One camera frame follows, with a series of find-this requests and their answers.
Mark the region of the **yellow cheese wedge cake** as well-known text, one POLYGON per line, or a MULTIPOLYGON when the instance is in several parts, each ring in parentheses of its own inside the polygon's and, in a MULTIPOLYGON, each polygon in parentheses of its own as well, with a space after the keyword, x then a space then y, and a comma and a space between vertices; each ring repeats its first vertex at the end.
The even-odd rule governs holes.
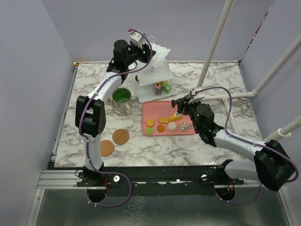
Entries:
POLYGON ((174 113, 174 115, 170 118, 170 122, 174 122, 177 120, 182 119, 183 114, 182 113, 178 113, 177 111, 174 113))

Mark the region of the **orange round cookie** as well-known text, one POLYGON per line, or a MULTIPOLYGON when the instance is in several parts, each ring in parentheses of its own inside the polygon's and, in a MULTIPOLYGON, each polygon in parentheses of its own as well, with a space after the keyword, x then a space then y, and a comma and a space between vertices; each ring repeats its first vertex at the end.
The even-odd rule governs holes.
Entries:
POLYGON ((145 124, 147 127, 153 127, 155 124, 155 121, 153 119, 147 119, 145 124))

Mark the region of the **square yellow biscuit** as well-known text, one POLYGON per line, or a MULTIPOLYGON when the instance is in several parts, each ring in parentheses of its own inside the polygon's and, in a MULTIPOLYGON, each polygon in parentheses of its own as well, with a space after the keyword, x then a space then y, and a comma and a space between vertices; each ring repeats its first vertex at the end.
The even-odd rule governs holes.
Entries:
POLYGON ((168 124, 169 123, 169 118, 168 117, 159 117, 158 118, 158 123, 160 123, 160 124, 168 124))

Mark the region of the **sprinkled white cake slice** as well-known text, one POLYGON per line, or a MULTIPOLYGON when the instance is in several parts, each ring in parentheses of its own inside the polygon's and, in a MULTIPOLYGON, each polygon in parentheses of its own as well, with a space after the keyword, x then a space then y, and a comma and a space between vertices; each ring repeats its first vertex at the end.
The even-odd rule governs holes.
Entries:
POLYGON ((190 129, 192 127, 192 124, 187 122, 181 122, 180 126, 181 126, 181 131, 185 131, 187 129, 190 129))

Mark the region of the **dark strawberry cake slice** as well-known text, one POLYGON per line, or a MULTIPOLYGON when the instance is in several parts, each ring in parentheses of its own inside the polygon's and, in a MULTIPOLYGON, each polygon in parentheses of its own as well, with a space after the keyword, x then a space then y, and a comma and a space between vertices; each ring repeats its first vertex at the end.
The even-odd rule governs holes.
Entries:
POLYGON ((162 88, 160 84, 155 84, 155 95, 156 96, 162 95, 162 88))

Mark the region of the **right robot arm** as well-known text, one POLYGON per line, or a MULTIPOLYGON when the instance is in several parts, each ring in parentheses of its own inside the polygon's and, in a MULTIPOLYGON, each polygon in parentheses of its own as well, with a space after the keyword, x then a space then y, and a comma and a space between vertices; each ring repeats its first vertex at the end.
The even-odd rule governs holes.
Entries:
POLYGON ((299 171, 294 162, 275 140, 255 141, 230 133, 214 122, 209 104, 193 101, 187 95, 171 101, 179 114, 187 115, 195 132, 208 145, 224 148, 249 159, 248 162, 229 160, 216 172, 216 179, 227 184, 232 179, 249 179, 261 182, 266 188, 278 191, 283 184, 295 181, 299 171))

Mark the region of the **green cake piece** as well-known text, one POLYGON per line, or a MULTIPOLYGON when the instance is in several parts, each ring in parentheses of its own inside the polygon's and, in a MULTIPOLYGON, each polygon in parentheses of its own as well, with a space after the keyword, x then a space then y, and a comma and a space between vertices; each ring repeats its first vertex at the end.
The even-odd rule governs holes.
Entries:
POLYGON ((169 83, 163 83, 161 85, 161 89, 162 91, 164 91, 165 93, 170 93, 172 91, 172 86, 169 83))

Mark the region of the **white three-tier cake stand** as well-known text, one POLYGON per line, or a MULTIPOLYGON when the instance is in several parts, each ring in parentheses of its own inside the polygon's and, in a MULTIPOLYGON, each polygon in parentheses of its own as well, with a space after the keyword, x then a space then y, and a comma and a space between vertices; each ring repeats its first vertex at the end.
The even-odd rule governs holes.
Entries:
POLYGON ((152 49, 156 51, 155 56, 143 70, 129 75, 129 79, 135 89, 134 96, 138 97, 140 103, 170 97, 178 93, 173 81, 174 74, 166 59, 171 49, 155 44, 155 37, 153 36, 149 37, 149 41, 152 49), (139 84, 135 81, 136 75, 138 76, 139 84), (156 96, 155 84, 162 85, 163 83, 169 83, 172 86, 172 91, 170 93, 162 91, 162 95, 156 96))

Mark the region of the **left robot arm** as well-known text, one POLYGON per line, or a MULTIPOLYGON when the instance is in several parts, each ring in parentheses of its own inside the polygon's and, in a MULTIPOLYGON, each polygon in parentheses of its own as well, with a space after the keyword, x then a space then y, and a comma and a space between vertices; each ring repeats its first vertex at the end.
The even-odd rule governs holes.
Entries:
POLYGON ((133 40, 129 43, 116 41, 104 79, 92 93, 77 98, 75 125, 85 142, 84 168, 90 170, 87 179, 94 186, 100 185, 104 179, 100 171, 103 167, 100 138, 106 124, 105 103, 124 83, 128 74, 147 67, 155 53, 149 40, 144 44, 133 40))

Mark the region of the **white round cake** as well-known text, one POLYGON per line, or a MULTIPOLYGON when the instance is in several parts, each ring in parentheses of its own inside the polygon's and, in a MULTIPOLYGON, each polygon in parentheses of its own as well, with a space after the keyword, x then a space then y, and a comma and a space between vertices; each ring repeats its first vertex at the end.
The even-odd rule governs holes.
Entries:
POLYGON ((170 122, 167 125, 167 129, 170 132, 176 132, 177 131, 177 124, 175 122, 170 122))

